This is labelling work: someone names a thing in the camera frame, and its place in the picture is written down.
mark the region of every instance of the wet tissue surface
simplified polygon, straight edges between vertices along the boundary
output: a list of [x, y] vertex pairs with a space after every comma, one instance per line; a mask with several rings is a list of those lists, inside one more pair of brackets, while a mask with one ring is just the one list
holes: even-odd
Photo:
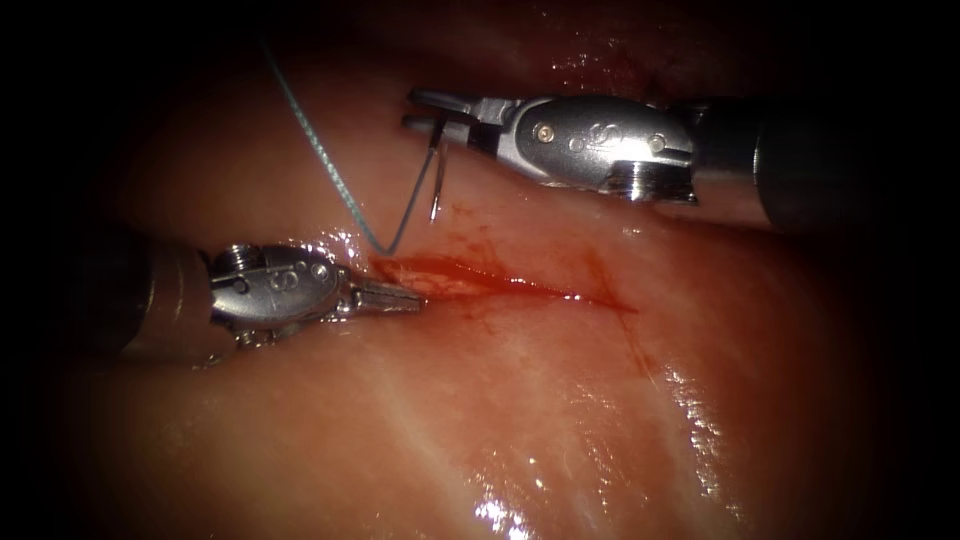
[[[790, 77], [755, 52], [769, 36], [729, 37], [679, 8], [510, 13], [361, 4], [337, 19], [353, 33], [337, 46], [297, 24], [268, 34], [384, 237], [426, 145], [399, 127], [414, 85], [659, 103]], [[424, 19], [443, 24], [405, 30]], [[801, 538], [851, 526], [870, 472], [867, 393], [851, 367], [865, 353], [830, 284], [781, 241], [541, 188], [452, 149], [436, 223], [423, 197], [397, 256], [377, 257], [256, 47], [206, 65], [145, 121], [105, 206], [211, 252], [309, 245], [427, 304], [313, 325], [201, 373], [70, 372], [68, 468], [92, 519], [158, 538]]]

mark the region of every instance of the blood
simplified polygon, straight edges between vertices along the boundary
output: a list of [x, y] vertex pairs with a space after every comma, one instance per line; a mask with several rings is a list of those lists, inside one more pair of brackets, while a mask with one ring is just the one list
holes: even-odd
[[[600, 273], [598, 258], [590, 261], [593, 273]], [[604, 307], [620, 314], [637, 314], [636, 308], [620, 302], [609, 286], [600, 295], [542, 285], [528, 278], [508, 275], [500, 265], [475, 268], [455, 257], [430, 255], [397, 259], [371, 259], [370, 265], [387, 280], [423, 294], [428, 301], [508, 295], [543, 299], [564, 299]]]

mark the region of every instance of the screw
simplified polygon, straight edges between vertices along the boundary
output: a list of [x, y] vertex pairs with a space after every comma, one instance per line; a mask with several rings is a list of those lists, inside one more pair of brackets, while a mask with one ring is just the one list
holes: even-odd
[[548, 143], [553, 141], [553, 138], [556, 134], [553, 132], [553, 128], [548, 124], [541, 124], [537, 126], [537, 140], [542, 143]]
[[667, 140], [663, 138], [663, 135], [651, 135], [647, 139], [647, 144], [650, 146], [650, 151], [656, 154], [667, 147]]
[[214, 266], [223, 272], [242, 272], [260, 264], [262, 256], [255, 246], [233, 244], [217, 256]]

